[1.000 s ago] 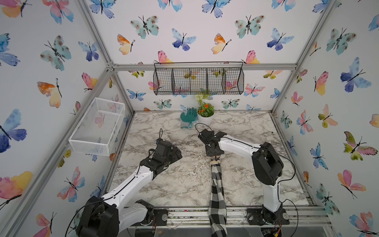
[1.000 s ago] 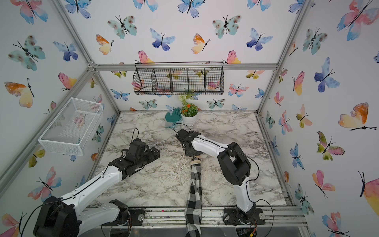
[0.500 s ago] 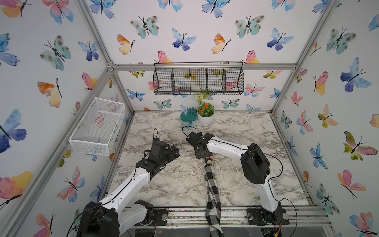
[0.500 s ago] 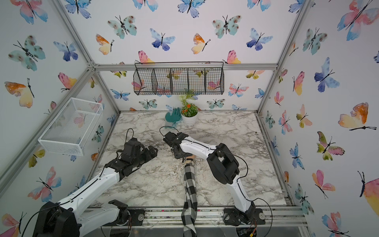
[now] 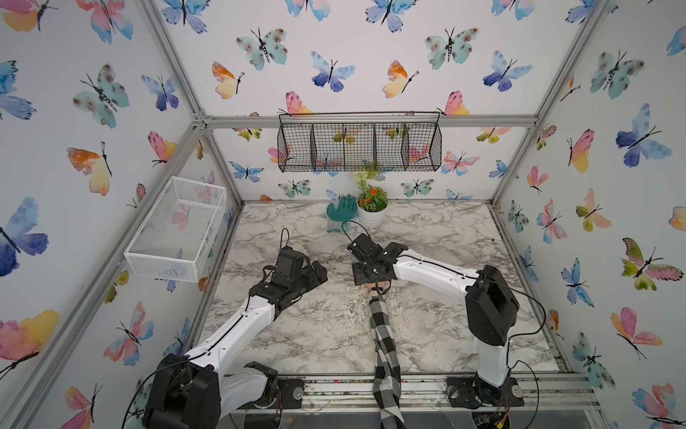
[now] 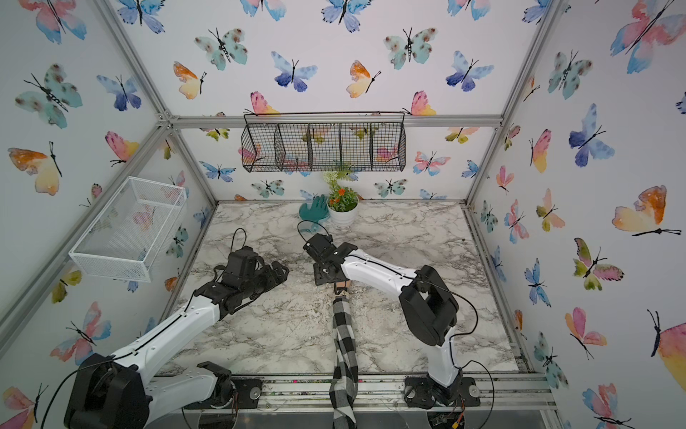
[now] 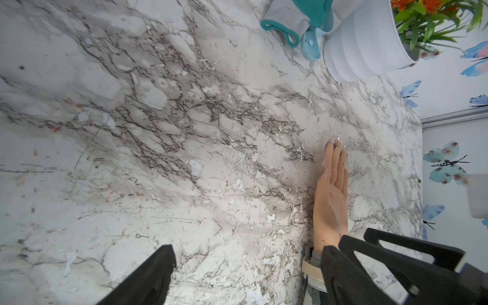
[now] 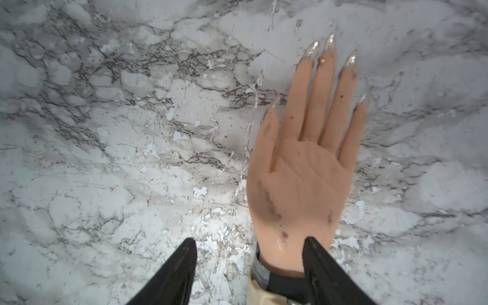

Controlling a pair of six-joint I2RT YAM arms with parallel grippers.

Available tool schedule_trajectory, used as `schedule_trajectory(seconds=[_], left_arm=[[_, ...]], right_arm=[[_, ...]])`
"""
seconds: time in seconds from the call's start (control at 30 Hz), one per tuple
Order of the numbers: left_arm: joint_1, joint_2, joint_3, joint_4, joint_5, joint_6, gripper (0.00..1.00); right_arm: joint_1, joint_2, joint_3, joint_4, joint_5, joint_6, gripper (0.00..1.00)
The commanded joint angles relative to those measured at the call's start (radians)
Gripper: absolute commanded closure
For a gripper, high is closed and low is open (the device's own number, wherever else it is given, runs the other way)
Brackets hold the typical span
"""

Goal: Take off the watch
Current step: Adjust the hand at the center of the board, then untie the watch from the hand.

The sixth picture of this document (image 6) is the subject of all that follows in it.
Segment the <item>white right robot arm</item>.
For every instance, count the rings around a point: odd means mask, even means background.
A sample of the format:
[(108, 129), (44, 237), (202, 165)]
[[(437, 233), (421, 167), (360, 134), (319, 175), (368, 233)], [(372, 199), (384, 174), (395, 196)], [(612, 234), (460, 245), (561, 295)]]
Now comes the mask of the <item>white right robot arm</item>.
[(445, 388), (457, 380), (460, 369), (451, 340), (457, 334), (459, 305), (435, 268), (394, 266), (353, 244), (337, 246), (332, 236), (320, 233), (305, 243), (304, 250), (314, 260), (316, 284), (360, 282), (397, 299), (407, 328), (424, 345), (428, 377)]

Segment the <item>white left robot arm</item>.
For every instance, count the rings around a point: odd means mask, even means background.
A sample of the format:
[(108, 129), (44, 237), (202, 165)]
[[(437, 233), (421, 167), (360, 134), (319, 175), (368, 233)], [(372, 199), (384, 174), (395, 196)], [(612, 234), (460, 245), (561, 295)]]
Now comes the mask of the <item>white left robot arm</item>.
[(212, 362), (162, 381), (158, 371), (179, 351), (228, 315), (287, 281), (289, 268), (264, 262), (245, 246), (230, 253), (217, 277), (193, 292), (181, 310), (109, 356), (94, 354), (79, 367), (64, 414), (67, 428), (144, 428), (191, 404), (237, 406), (232, 372)]

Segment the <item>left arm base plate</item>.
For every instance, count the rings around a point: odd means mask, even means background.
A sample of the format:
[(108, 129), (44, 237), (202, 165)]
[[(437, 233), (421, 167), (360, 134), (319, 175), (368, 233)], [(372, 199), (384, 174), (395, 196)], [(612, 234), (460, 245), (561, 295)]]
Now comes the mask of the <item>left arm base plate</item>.
[(211, 397), (207, 400), (194, 402), (186, 406), (186, 409), (229, 409), (229, 410), (252, 410), (259, 406), (264, 388), (264, 380), (260, 378), (232, 378), (224, 380), (214, 389)]

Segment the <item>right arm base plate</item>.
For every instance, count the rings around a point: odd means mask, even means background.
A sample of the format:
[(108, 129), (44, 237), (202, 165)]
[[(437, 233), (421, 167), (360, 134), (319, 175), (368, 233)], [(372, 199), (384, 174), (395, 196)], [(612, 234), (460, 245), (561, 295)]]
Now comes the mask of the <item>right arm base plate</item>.
[(480, 390), (472, 377), (458, 376), (445, 387), (428, 375), (405, 379), (404, 401), (410, 408), (432, 409), (445, 407), (479, 407)]

